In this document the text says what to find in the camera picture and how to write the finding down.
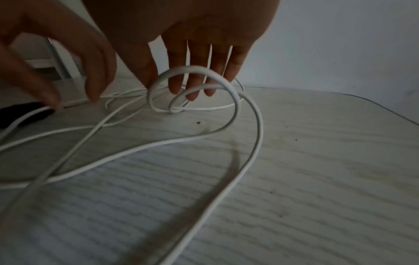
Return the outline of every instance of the white wall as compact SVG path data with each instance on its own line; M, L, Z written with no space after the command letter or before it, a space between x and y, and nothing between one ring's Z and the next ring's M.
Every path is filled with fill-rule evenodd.
M88 22L79 0L62 0ZM246 86L366 97L419 121L418 0L282 0L238 78ZM151 43L159 72L161 39ZM119 76L132 76L118 62Z

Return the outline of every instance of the wooden table surface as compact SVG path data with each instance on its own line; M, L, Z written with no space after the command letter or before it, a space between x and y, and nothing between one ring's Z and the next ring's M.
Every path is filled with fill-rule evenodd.
M55 83L66 99L80 97L82 84ZM110 90L136 86L120 79ZM419 264L419 127L352 96L247 92L263 113L261 152L176 264ZM27 100L0 90L1 107ZM218 91L193 106L225 102L229 97ZM60 171L136 145L214 130L232 112L146 110L100 130ZM95 124L105 115L101 104L65 109L9 140ZM54 135L1 153L0 178L42 173L86 133ZM155 264L236 175L255 137L254 114L243 103L237 122L220 135L145 150L46 185L16 229L0 239L0 264ZM0 209L18 192L1 191Z

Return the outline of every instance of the white cord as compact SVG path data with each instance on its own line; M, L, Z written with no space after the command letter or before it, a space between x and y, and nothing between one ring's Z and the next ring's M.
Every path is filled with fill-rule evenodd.
M167 109L162 109L162 108L155 107L154 103L153 103L153 99L155 99L156 97L153 98L153 94L156 92L159 84L162 81L164 81L164 80L166 80L170 77L180 75L180 74L184 74L184 73L194 73L194 74L201 74L201 75L207 76L207 77L217 81L219 83L219 85L204 84L204 85L201 85L201 86L198 86L198 87L194 87L194 88L191 88L191 89L188 89L188 90L184 90L170 102ZM136 91L141 91L141 90L144 90L144 89L141 89L141 88L140 89L132 89L132 90L125 91L125 92L122 92L122 93L114 93L114 94L111 94L111 95L102 96L101 98L110 98L110 100L108 100L105 103L106 108L108 108L108 105L115 98L134 97L134 99L130 100L129 102L127 102L127 103L123 104L122 106L120 106L119 108L117 108L115 111L113 111L108 116L106 116L104 119L102 119L96 126L86 125L86 126L70 127L70 128L48 131L48 132L44 132L42 134L33 135L33 136L30 136L30 137L27 137L27 138L24 138L24 139L14 141L12 143L0 146L0 151L4 151L4 150L9 149L13 146L20 145L20 144L25 143L27 141L32 141L34 139L38 139L38 138L45 137L45 136L48 136L48 135L58 134L58 133L67 132L67 131L75 131L75 130L92 128L92 130L82 140L80 140L69 152L67 152L66 155L64 155L62 158L60 158L48 170L46 170L44 173L39 175L33 181L30 181L30 182L20 182L20 181L18 181L18 182L0 183L0 189L25 188L18 195L18 197L7 206L6 210L1 213L1 215L0 215L0 234L1 234L1 232L7 230L7 227L9 227L9 225L11 225L13 223L13 219L30 202L31 195L33 195L33 192L39 186L41 186L45 183L57 182L57 181L60 181L60 180L63 180L63 179L70 178L72 176L75 176L75 175L80 174L82 172L85 172L87 170L93 169L93 168L95 168L99 165L102 165L104 163L107 163L109 161L121 158L123 156L129 155L129 154L132 154L132 153L135 153L135 152L147 149L147 148L152 148L152 147L161 146L161 145L174 144L174 143L179 143L179 142L193 141L193 140L197 140L197 139L205 139L205 138L208 138L208 137L210 137L214 134L220 133L220 132L226 130L229 126L231 126L232 123L237 119L237 117L239 115L239 112L240 112L240 109L241 109L241 101L244 99L249 103L252 110L254 111L255 116L256 116L256 121L257 121L258 134L257 134L256 143L253 147L253 150L252 150L248 160L245 162L245 164L239 170L239 173L237 174L237 176L209 204L209 206L205 209L205 211L202 213L202 215L199 217L199 219L190 227L188 232L185 233L185 235L181 238L181 240L174 246L174 248L170 251L170 253L160 263L160 265L171 265L178 258L178 256L182 253L182 251L188 245L188 243L193 239L195 234L198 232L198 230L202 227L202 225L208 219L208 217L210 216L212 211L223 200L223 198L234 188L234 186L240 181L240 179L243 177L245 172L250 168L250 166L252 165L252 163L256 159L256 156L258 155L259 149L261 148L262 138L263 138L262 114L261 114L258 106L256 105L256 103L252 100L252 98L250 98L247 94L245 94L244 88L240 84L240 82L239 82L239 85L241 86L243 92L237 92L233 88L233 86L227 80L225 80L225 78L223 78L219 74L215 73L214 71L209 70L209 69L204 68L204 67L201 67L201 66L184 66L184 67L171 69L171 70L168 70L168 71L162 73L158 77L158 80L155 83L152 84L152 86L150 87L150 89L147 92L147 103L148 103L148 106L149 106L150 109L152 109L156 112L177 113L177 112L181 112L181 111L218 110L218 109L223 109L223 108L226 108L226 107L233 107L234 106L233 117L231 118L231 120L226 125L224 125L223 127L219 128L215 131L212 131L212 132L209 132L209 133L206 133L206 134L196 135L196 136L174 138L174 139L149 143L149 144L145 144L145 145L140 145L140 146L130 148L130 149L127 149L125 151L122 151L122 152L104 157L104 158L102 158L100 160L97 160L93 163L82 166L78 169L74 169L74 170L72 170L70 172L67 172L67 173L64 173L64 174L60 174L60 175L56 175L56 176L50 176L54 171L56 171L59 167L61 167L72 156L72 154L74 154L74 152L76 152L77 149L80 148L80 146L82 146L100 128L108 127L108 126L114 126L116 124L122 123L122 122L128 120L129 118L133 117L134 115L140 113L141 111L143 111L146 108L146 106L144 106L144 107L138 109L137 111L133 112L132 114L126 116L125 118L123 118L121 120L118 120L118 121L113 122L113 123L106 123L110 118L112 118L114 115L116 115L119 111L121 111L122 109L126 108L127 106L129 106L131 104L134 104L135 102L139 101L141 98L143 98L145 96L145 95L126 96L127 94L132 93L132 92L136 92ZM187 105L189 104L188 102L184 102L180 107L175 107L174 106L174 104L176 103L176 101L179 98L184 97L184 96L186 96L190 93L193 93L193 92L196 92L196 91L199 91L199 90L203 90L203 89L223 89L223 90L226 90L231 95L234 103L229 104L229 105L225 105L225 106L211 107L211 108L190 108L190 107L187 107ZM86 99L75 100L75 101L67 102L66 104L64 104L64 106L65 107L77 106L77 105L80 105L80 104L84 104L86 102L87 102ZM47 110L47 109L49 109L49 108L48 107L43 107L43 108L34 110L32 112L29 112L29 113L23 115L22 117L16 119L8 128L6 128L0 134L0 141L2 141L7 135L9 135L19 125L19 123L21 123L25 119L29 118L30 116L35 115L36 113L42 112L42 111Z

